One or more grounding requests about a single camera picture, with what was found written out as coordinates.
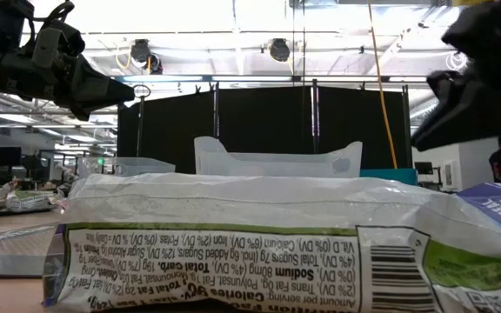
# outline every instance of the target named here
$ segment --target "computer monitor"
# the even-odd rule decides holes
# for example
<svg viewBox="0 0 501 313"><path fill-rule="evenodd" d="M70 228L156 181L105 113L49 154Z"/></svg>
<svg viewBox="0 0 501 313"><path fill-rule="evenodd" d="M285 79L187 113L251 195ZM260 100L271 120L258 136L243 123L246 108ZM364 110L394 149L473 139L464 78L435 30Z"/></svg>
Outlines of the computer monitor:
<svg viewBox="0 0 501 313"><path fill-rule="evenodd" d="M415 170L417 170L420 175L434 174L432 162L415 162Z"/></svg>
<svg viewBox="0 0 501 313"><path fill-rule="evenodd" d="M21 165L21 147L0 147L0 166Z"/></svg>

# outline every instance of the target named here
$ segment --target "ceiling light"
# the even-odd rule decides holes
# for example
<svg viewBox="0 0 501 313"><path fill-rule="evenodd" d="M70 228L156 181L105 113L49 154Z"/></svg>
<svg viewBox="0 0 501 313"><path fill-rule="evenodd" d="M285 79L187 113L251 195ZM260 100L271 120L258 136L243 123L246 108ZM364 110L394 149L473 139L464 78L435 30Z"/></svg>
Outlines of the ceiling light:
<svg viewBox="0 0 501 313"><path fill-rule="evenodd" d="M118 68L111 69L111 71L114 71L114 72L119 73L121 75L125 75L125 73L122 70L118 69Z"/></svg>
<svg viewBox="0 0 501 313"><path fill-rule="evenodd" d="M79 135L67 135L70 139L77 140L83 143L94 143L97 139L87 136L79 136Z"/></svg>
<svg viewBox="0 0 501 313"><path fill-rule="evenodd" d="M35 123L36 121L24 115L0 114L0 118L18 123Z"/></svg>
<svg viewBox="0 0 501 313"><path fill-rule="evenodd" d="M58 132L53 131L53 130L40 129L40 131L42 131L46 134L53 135L53 136L59 136L59 137L61 136L61 134L59 134Z"/></svg>
<svg viewBox="0 0 501 313"><path fill-rule="evenodd" d="M117 125L81 125L80 128L85 129L114 129Z"/></svg>
<svg viewBox="0 0 501 313"><path fill-rule="evenodd" d="M0 129L3 129L3 128L26 128L26 125L4 125L4 124L0 124Z"/></svg>
<svg viewBox="0 0 501 313"><path fill-rule="evenodd" d="M89 151L89 147L71 147L69 145L56 144L55 150Z"/></svg>
<svg viewBox="0 0 501 313"><path fill-rule="evenodd" d="M75 125L32 125L33 128L45 128L45 129L70 129L75 128Z"/></svg>
<svg viewBox="0 0 501 313"><path fill-rule="evenodd" d="M377 82L378 77L304 77L305 82L312 82L313 80L317 80L319 82Z"/></svg>
<svg viewBox="0 0 501 313"><path fill-rule="evenodd" d="M426 83L426 77L390 77L391 83Z"/></svg>
<svg viewBox="0 0 501 313"><path fill-rule="evenodd" d="M212 77L215 82L290 82L291 77L251 77L251 76L233 76L233 77Z"/></svg>
<svg viewBox="0 0 501 313"><path fill-rule="evenodd" d="M159 83L159 82L195 82L202 81L199 76L172 76L172 75L133 75L123 77L125 82Z"/></svg>

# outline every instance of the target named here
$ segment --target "barcode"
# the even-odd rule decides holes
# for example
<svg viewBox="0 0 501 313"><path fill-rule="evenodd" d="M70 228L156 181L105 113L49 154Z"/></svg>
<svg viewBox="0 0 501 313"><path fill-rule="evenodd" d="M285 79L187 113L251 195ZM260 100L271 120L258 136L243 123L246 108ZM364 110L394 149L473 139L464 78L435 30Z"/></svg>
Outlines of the barcode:
<svg viewBox="0 0 501 313"><path fill-rule="evenodd" d="M421 276L415 250L371 247L372 312L435 312L431 288Z"/></svg>

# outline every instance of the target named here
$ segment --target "orange cable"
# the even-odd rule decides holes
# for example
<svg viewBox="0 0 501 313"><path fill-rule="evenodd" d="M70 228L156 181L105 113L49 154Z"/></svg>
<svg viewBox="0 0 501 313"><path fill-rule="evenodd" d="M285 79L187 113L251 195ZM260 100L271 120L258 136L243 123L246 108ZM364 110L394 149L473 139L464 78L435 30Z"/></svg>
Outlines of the orange cable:
<svg viewBox="0 0 501 313"><path fill-rule="evenodd" d="M376 59L376 70L378 74L378 87L380 88L380 103L382 104L382 113L384 115L384 123L386 126L386 133L388 133L388 140L390 141L391 161L393 168L397 169L396 151L393 147L393 138L391 136L390 122L388 121L388 113L386 112L386 102L384 100L384 91L382 90L382 76L380 75L380 63L378 62L378 52L376 46L376 34L374 33L374 21L372 18L372 3L371 0L366 0L369 5L369 15L371 17L371 31L372 31L372 44L374 45L374 58Z"/></svg>

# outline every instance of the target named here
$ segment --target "cable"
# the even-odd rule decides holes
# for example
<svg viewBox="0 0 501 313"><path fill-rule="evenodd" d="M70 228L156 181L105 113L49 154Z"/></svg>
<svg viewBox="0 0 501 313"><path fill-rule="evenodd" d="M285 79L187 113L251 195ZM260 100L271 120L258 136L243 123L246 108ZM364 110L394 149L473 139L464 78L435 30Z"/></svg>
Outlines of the cable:
<svg viewBox="0 0 501 313"><path fill-rule="evenodd" d="M130 65L130 55L127 56L127 65L122 65L121 62L119 61L119 46L117 46L117 52L115 53L115 62L117 62L117 65L122 68L122 69L128 69Z"/></svg>
<svg viewBox="0 0 501 313"><path fill-rule="evenodd" d="M378 74L378 87L380 89L380 103L382 104L382 113L384 115L384 123L386 126L386 133L388 133L388 141L390 142L391 161L393 168L397 169L396 151L393 147L393 138L391 136L390 122L388 122L388 113L386 111L386 103L384 101L384 90L382 89L382 76L380 74L380 63L378 61L378 52L376 46L376 34L374 33L374 20L372 18L372 3L371 0L366 0L369 5L369 16L371 18L371 32L372 32L372 45L374 45L374 58L376 60L376 70Z"/></svg>
<svg viewBox="0 0 501 313"><path fill-rule="evenodd" d="M67 15L71 13L75 9L75 4L73 4L69 0L65 0L65 2L59 4L47 17L33 17L24 14L24 18L28 20L28 26L30 28L30 40L26 43L26 46L34 45L36 41L36 32L34 28L34 22L43 22L42 28L45 27L47 23L51 23L58 18L61 18L61 21L64 22Z"/></svg>

